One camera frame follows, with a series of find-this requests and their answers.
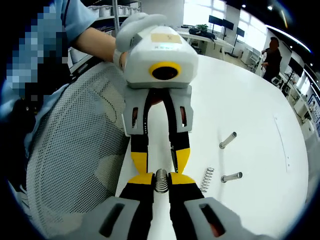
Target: camera lens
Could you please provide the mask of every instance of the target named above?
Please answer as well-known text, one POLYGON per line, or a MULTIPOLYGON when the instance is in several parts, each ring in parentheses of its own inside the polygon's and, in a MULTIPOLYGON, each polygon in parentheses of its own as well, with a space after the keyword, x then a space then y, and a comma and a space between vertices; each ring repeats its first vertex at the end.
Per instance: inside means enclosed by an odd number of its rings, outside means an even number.
POLYGON ((158 67, 152 72, 152 76, 159 80, 170 80, 178 75, 178 70, 170 66, 158 67))

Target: metal rod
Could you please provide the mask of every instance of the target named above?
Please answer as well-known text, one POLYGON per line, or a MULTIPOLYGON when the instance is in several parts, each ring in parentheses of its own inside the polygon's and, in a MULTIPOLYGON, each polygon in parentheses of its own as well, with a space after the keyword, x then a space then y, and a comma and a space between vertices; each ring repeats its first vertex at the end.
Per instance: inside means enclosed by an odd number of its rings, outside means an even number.
POLYGON ((238 33, 235 35, 235 41, 234 41, 234 45, 233 45, 232 53, 231 53, 231 54, 234 54, 234 50, 235 50, 236 43, 237 43, 237 38, 238 38, 238 33))
POLYGON ((233 133, 230 134, 230 136, 227 137, 226 140, 224 140, 223 142, 220 142, 219 148, 225 149, 225 147, 236 137, 237 137, 237 133, 234 131, 233 133))
POLYGON ((112 0, 112 9, 113 9, 113 15, 114 15, 114 31, 115 36, 117 36, 120 24, 119 24, 119 15, 118 15, 118 0, 112 0))
POLYGON ((221 182, 226 183, 226 182, 231 181, 231 180, 240 179, 240 178, 242 178, 242 176, 243 176, 242 172, 237 172, 235 174, 231 174, 231 175, 228 175, 228 176, 223 175, 221 177, 221 182))

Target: monitor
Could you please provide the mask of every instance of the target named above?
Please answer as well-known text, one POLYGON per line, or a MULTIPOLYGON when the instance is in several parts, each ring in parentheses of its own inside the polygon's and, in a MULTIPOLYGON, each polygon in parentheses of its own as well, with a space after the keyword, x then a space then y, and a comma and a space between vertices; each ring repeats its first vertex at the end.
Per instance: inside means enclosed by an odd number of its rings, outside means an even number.
POLYGON ((241 28, 236 28, 236 34, 238 34, 241 37, 245 36, 245 31, 243 31, 241 28))
POLYGON ((209 15, 209 23, 223 26, 223 20, 212 15, 209 15))
POLYGON ((234 24, 230 21, 225 20, 225 19, 223 19, 222 26, 226 27, 227 29, 231 29, 231 30, 234 29, 234 24))
POLYGON ((299 77, 301 77, 304 71, 304 68, 296 60, 294 60, 293 58, 290 58, 289 66, 299 77))

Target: label sticker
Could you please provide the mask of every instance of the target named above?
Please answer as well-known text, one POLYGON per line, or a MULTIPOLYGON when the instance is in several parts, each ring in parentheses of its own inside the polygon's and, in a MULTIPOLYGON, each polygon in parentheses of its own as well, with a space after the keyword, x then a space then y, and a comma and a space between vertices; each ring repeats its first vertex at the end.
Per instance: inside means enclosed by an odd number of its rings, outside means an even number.
POLYGON ((166 33, 152 33, 151 34, 151 41, 153 43, 182 44, 179 35, 166 34, 166 33))

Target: ceiling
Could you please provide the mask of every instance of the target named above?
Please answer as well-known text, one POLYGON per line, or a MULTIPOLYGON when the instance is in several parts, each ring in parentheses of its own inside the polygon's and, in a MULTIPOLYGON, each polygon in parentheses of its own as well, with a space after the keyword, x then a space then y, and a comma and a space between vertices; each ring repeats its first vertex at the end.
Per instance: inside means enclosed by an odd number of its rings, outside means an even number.
POLYGON ((317 39, 317 29, 319 29, 317 22, 319 22, 320 13, 317 8, 317 1, 226 0, 226 2, 238 9, 241 9, 242 4, 245 4, 245 10, 265 24, 280 29, 300 40, 311 50, 311 53, 283 34, 272 31, 280 40, 288 46, 292 46, 292 50, 299 54, 306 64, 313 63, 311 68, 315 72, 320 72, 320 59, 317 58, 320 56, 319 40, 317 39), (273 6, 273 9, 268 10, 267 6, 273 6))

